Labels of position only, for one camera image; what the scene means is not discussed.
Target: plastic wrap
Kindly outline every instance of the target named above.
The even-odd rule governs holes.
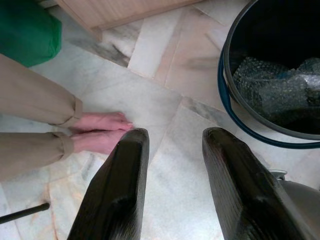
[[[246,102],[267,120],[290,129],[308,121],[319,120],[320,125],[320,58],[288,69],[247,57],[233,80]]]

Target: floor tile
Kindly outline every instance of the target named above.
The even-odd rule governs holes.
[[[30,69],[79,97],[96,77],[104,61],[99,56],[64,42],[55,58]]]
[[[49,184],[56,239],[67,239],[86,190],[80,174],[71,175]]]
[[[250,0],[205,0],[194,6],[224,26],[229,26],[249,2]]]
[[[104,30],[102,41],[97,42],[59,6],[50,8],[49,12],[62,22],[63,41],[72,43],[120,66],[128,66],[143,20]]]
[[[90,159],[89,152],[73,153],[65,160],[56,161],[49,166],[49,182],[66,178],[81,171],[86,162]]]
[[[169,43],[170,52],[164,53],[156,79],[183,96],[224,111],[217,88],[221,50],[208,35],[212,29],[220,27],[220,23],[201,11],[186,8],[170,40],[176,47]]]
[[[181,104],[201,117],[217,123],[220,128],[223,128],[232,134],[235,134],[239,129],[229,115],[223,111],[193,100],[190,97],[184,97]]]
[[[96,175],[106,159],[107,156],[103,154],[89,153],[89,158],[79,173],[86,188],[89,186],[92,178]]]
[[[52,129],[53,127],[47,123],[0,113],[1,133],[47,133],[51,132]]]
[[[0,216],[11,214],[9,203],[0,184]],[[21,240],[15,221],[0,224],[0,240]]]
[[[217,126],[180,106],[148,168],[142,240],[223,240],[202,155]]]
[[[183,10],[178,8],[143,20],[129,69],[143,77],[154,78]]]
[[[18,212],[50,202],[49,173],[45,168],[21,174],[1,183],[11,211]],[[15,220],[22,240],[55,240],[51,209]]]
[[[307,151],[299,162],[288,168],[288,172],[298,183],[320,190],[319,149]]]
[[[81,99],[86,112],[122,111],[135,127],[147,129],[152,159],[176,113],[181,96],[106,61]]]
[[[210,41],[221,51],[224,48],[231,26],[217,25],[206,34]]]

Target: bare foot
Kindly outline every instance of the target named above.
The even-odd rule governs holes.
[[[82,118],[71,128],[80,132],[90,132],[92,130],[130,130],[133,123],[129,122],[122,112],[85,112]]]
[[[90,151],[110,154],[126,132],[125,130],[115,130],[72,135],[71,139],[74,143],[74,152]]]

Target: metal bar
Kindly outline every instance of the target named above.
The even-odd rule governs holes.
[[[49,209],[49,207],[50,207],[50,204],[46,202],[46,203],[41,204],[39,206],[31,207],[31,208],[28,208],[28,209],[25,209],[22,211],[17,211],[17,212],[14,212],[14,213],[11,213],[11,214],[8,214],[5,216],[1,216],[0,217],[0,224],[4,224],[4,223],[7,223],[12,220],[16,220],[16,219],[19,219],[19,218],[22,218],[22,217],[25,217],[25,216],[28,216],[31,214],[45,211],[45,210]]]

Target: green bag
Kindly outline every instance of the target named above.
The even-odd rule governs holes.
[[[26,67],[54,58],[62,25],[34,0],[0,0],[0,53]]]

